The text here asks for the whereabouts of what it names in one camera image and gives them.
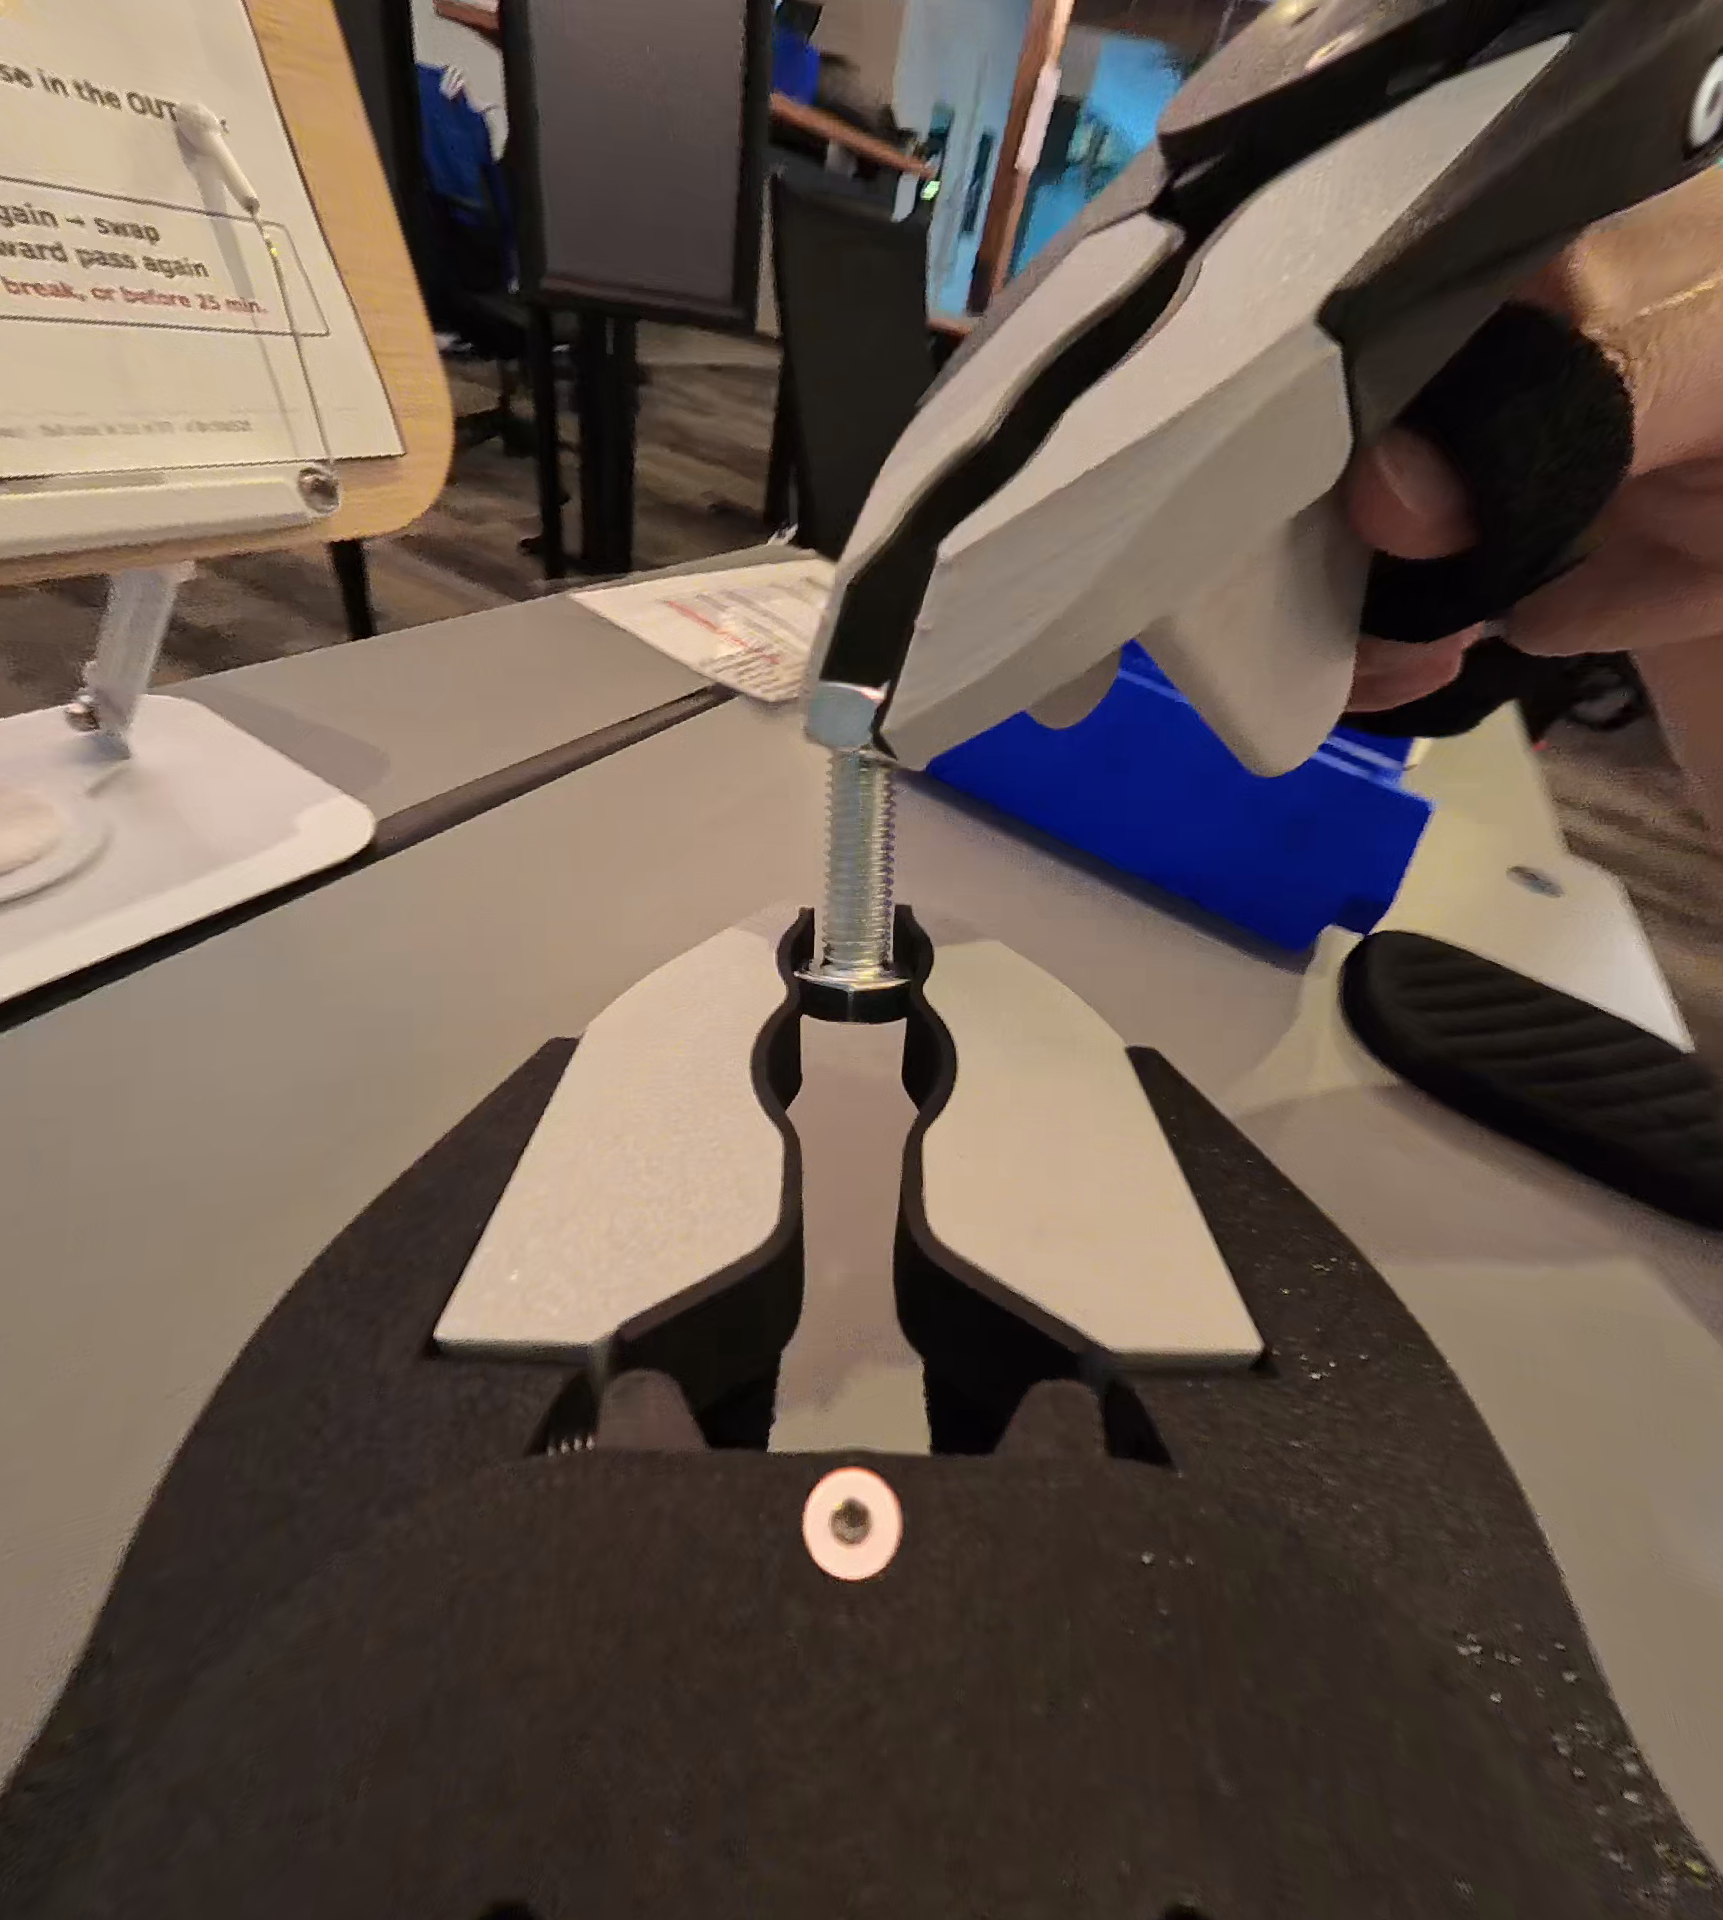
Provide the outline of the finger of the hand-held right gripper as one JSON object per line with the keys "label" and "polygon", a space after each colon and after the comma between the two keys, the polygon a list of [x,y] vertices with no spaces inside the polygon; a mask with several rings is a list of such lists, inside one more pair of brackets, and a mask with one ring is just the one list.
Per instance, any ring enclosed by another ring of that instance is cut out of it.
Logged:
{"label": "finger of the hand-held right gripper", "polygon": [[923,645],[943,546],[1005,499],[1052,430],[1182,297],[1189,220],[1162,145],[1012,281],[885,453],[834,567],[811,655],[813,706],[909,706],[923,655],[962,661],[949,629]]}
{"label": "finger of the hand-held right gripper", "polygon": [[1033,711],[1064,724],[1138,641],[1251,770],[1303,764],[1355,670],[1368,546],[1337,285],[1564,49],[1511,51],[1260,186],[1151,332],[940,545],[883,747],[924,767]]}

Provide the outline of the blue jacket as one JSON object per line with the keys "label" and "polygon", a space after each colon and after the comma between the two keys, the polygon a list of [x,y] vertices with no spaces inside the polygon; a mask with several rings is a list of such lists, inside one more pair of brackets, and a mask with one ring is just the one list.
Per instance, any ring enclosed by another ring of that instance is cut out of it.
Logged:
{"label": "blue jacket", "polygon": [[517,278],[514,204],[490,113],[464,72],[417,63],[419,148],[427,182],[421,284],[441,333],[469,339],[493,324],[492,301]]}

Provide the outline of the wood and white document stand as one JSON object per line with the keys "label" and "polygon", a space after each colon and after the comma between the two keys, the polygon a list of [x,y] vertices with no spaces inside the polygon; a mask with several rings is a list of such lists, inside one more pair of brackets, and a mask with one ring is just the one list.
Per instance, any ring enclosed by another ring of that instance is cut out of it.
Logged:
{"label": "wood and white document stand", "polygon": [[153,687],[197,562],[367,539],[434,502],[452,447],[410,240],[335,5],[246,5],[279,111],[367,339],[390,461],[0,479],[0,586],[101,578],[79,683],[0,720],[0,1009],[338,870],[376,835],[321,775]]}

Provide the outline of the printed instruction poster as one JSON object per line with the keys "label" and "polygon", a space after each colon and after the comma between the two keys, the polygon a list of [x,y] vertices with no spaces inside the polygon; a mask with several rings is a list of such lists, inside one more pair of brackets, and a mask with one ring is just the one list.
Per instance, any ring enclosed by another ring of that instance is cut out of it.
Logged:
{"label": "printed instruction poster", "polygon": [[0,479],[399,451],[250,8],[0,5]]}

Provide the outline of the laminated instruction sheet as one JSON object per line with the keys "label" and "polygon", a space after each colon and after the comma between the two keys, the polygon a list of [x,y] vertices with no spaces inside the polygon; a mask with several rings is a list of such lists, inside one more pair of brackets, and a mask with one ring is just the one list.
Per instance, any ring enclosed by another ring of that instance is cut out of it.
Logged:
{"label": "laminated instruction sheet", "polygon": [[664,572],[568,594],[669,661],[750,701],[801,697],[834,563],[766,550],[753,563]]}

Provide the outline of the black framed display easel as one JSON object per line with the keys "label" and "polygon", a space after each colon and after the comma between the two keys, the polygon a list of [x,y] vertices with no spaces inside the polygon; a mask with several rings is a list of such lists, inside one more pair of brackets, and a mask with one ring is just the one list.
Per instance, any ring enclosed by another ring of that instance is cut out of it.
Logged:
{"label": "black framed display easel", "polygon": [[553,582],[634,569],[640,327],[750,333],[773,27],[753,3],[498,10]]}

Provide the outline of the blue plastic bin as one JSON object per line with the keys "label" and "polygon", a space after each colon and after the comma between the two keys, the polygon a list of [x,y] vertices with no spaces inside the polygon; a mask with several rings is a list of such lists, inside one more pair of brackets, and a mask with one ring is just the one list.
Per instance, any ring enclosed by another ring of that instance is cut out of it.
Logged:
{"label": "blue plastic bin", "polygon": [[932,781],[1282,951],[1372,931],[1436,804],[1413,740],[1334,732],[1282,778],[1248,772],[1138,645],[1089,715],[1029,715],[936,756]]}

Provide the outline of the black wrist rest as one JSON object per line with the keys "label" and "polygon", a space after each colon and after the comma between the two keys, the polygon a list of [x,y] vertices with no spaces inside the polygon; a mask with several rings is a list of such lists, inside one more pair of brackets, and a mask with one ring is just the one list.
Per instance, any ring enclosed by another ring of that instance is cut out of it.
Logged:
{"label": "black wrist rest", "polygon": [[1565,1172],[1723,1235],[1723,1083],[1696,1054],[1420,931],[1372,931],[1339,1013],[1402,1083]]}

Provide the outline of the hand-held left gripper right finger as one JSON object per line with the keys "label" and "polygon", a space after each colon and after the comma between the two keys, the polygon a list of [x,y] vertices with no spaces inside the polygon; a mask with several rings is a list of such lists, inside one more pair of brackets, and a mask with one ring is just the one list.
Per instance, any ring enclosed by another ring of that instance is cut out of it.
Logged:
{"label": "hand-held left gripper right finger", "polygon": [[988,931],[899,934],[899,1326],[929,1428],[1005,1430],[1073,1379],[1110,1430],[1151,1430],[1155,1385],[1254,1373],[1263,1336],[1155,1103],[1165,1057]]}

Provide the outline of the silver hex bolt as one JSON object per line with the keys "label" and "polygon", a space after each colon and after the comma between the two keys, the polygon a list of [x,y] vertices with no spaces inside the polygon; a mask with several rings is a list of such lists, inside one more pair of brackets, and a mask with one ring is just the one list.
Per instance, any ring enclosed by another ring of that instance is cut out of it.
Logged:
{"label": "silver hex bolt", "polygon": [[899,1023],[928,975],[935,945],[895,891],[895,799],[882,756],[825,756],[824,896],[796,965],[801,1013],[818,1021]]}

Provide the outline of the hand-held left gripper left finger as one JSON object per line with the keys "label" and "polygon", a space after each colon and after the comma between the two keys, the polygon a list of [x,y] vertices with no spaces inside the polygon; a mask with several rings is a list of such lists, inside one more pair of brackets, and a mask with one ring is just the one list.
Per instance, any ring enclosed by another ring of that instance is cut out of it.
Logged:
{"label": "hand-held left gripper left finger", "polygon": [[801,1322],[799,923],[740,923],[578,1037],[441,1310],[452,1358],[671,1377],[712,1448],[767,1448]]}

